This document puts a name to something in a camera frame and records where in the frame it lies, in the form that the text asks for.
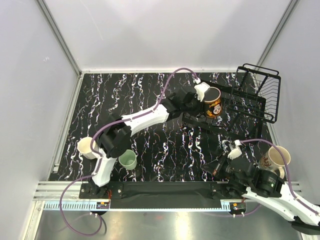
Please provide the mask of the black skull mug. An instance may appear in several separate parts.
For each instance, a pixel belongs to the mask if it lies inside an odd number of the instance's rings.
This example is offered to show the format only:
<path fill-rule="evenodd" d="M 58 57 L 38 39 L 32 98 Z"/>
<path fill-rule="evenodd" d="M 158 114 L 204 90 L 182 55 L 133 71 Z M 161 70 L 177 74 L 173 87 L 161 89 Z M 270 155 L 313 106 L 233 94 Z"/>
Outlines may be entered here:
<path fill-rule="evenodd" d="M 204 94 L 203 111 L 207 118 L 215 118 L 222 112 L 221 91 L 210 87 Z"/>

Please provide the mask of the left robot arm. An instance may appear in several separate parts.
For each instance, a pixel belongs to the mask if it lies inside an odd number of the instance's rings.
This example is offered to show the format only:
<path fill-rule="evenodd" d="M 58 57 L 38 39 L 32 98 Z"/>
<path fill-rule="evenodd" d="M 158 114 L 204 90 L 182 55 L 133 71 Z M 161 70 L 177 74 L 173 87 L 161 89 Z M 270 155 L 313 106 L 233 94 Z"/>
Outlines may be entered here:
<path fill-rule="evenodd" d="M 93 136 L 90 149 L 97 163 L 91 174 L 94 182 L 90 193 L 97 199 L 107 195 L 107 184 L 116 160 L 131 146 L 131 137 L 141 130 L 178 118 L 182 113 L 198 115 L 203 109 L 205 93 L 180 89 L 168 97 L 161 97 L 156 105 L 123 116 L 111 115 L 110 122 Z"/>

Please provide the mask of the beige printed mug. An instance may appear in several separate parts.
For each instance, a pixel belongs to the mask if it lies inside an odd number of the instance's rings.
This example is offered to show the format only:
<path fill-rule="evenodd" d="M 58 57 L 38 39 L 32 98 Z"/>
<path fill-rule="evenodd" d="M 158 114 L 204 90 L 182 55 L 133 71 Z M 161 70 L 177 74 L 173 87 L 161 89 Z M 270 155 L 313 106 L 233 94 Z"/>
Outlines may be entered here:
<path fill-rule="evenodd" d="M 285 163 L 281 153 L 275 148 L 270 147 L 269 150 L 261 157 L 258 162 L 258 167 L 262 170 L 271 171 L 276 173 L 278 170 L 278 176 L 281 179 L 285 177 Z"/>

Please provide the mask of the green cup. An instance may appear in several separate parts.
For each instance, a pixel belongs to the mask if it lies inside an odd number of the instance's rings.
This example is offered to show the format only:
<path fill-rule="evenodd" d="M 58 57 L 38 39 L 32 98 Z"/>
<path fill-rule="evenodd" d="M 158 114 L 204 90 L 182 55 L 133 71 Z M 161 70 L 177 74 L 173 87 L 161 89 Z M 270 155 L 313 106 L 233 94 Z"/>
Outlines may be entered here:
<path fill-rule="evenodd" d="M 134 170 L 137 166 L 137 156 L 133 150 L 126 150 L 118 157 L 119 163 L 128 171 Z"/>

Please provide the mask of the cream cup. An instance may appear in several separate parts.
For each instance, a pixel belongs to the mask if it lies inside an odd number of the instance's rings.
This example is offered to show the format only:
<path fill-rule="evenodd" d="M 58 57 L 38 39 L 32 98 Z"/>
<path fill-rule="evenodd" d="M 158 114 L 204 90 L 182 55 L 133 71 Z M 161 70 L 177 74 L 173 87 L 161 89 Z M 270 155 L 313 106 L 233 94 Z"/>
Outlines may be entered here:
<path fill-rule="evenodd" d="M 84 137 L 80 139 L 80 141 L 77 144 L 77 150 L 80 152 L 82 156 L 89 160 L 97 159 L 98 154 L 94 153 L 91 149 L 91 142 L 92 142 L 92 137 Z"/>

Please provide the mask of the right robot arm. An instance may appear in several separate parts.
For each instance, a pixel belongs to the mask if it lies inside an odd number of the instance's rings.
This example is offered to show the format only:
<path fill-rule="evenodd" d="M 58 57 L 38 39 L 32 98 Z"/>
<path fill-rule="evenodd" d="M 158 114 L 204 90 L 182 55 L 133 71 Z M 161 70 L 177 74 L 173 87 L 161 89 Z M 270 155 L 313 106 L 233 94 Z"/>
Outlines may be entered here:
<path fill-rule="evenodd" d="M 212 188 L 214 198 L 254 200 L 282 216 L 295 230 L 306 235 L 320 234 L 320 207 L 292 194 L 288 183 L 276 173 L 240 158 L 230 160 L 226 154 L 203 164 L 201 169 L 218 180 L 227 180 Z"/>

